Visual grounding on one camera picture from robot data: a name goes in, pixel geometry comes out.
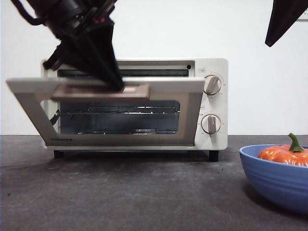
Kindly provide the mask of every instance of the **oven door handle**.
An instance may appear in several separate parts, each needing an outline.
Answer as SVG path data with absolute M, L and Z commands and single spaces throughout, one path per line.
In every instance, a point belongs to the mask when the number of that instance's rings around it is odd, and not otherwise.
M 122 91 L 110 91 L 103 86 L 59 84 L 51 95 L 55 102 L 137 102 L 150 99 L 148 84 L 126 85 Z

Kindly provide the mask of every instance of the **white wall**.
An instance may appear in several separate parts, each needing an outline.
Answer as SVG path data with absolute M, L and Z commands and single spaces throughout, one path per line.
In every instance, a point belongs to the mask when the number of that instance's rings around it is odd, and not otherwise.
M 229 60 L 229 134 L 308 134 L 308 23 L 264 44 L 271 0 L 119 0 L 117 58 L 223 57 Z M 5 85 L 40 75 L 58 41 L 1 1 L 1 133 L 36 134 Z

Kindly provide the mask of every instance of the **control knob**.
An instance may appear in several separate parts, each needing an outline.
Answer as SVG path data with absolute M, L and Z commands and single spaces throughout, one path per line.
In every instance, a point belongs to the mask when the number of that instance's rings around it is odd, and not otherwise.
M 206 115 L 202 118 L 201 127 L 208 134 L 214 134 L 220 129 L 220 120 L 216 115 Z
M 215 95 L 220 91 L 221 81 L 215 74 L 208 75 L 205 77 L 204 93 L 208 95 Z

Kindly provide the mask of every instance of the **oven door glass window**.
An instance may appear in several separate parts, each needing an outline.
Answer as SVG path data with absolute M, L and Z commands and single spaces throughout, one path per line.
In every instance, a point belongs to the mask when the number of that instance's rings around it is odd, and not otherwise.
M 51 123 L 61 134 L 176 134 L 178 101 L 57 103 Z

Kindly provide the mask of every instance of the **open oven door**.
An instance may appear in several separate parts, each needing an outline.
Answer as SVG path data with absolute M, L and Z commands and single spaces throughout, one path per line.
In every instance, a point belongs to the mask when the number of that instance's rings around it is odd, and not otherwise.
M 123 80 L 118 93 L 92 78 L 13 78 L 7 84 L 48 149 L 193 146 L 204 78 Z

